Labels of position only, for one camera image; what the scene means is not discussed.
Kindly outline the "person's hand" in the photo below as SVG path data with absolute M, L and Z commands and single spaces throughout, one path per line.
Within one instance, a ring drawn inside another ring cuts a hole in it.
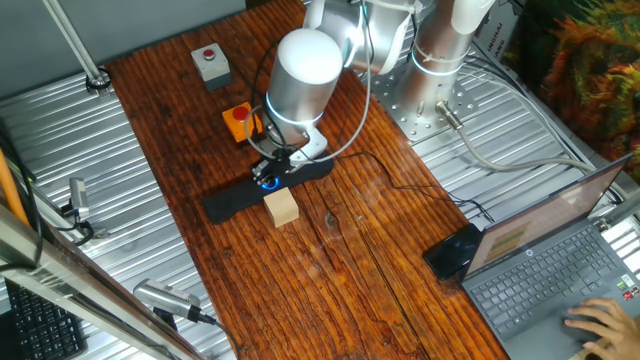
M 622 309 L 619 303 L 610 298 L 591 298 L 584 300 L 578 307 L 570 308 L 564 324 L 570 328 L 598 335 L 604 344 L 585 342 L 583 348 L 602 360 L 639 360 L 639 327 Z

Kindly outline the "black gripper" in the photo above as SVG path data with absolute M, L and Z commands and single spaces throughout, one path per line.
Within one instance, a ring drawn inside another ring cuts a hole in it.
M 291 165 L 292 150 L 276 149 L 271 157 L 264 155 L 252 165 L 251 172 L 253 180 L 262 185 L 269 181 L 271 173 L 273 173 L 273 184 L 275 187 L 284 187 L 287 184 L 287 176 L 289 170 L 293 168 Z

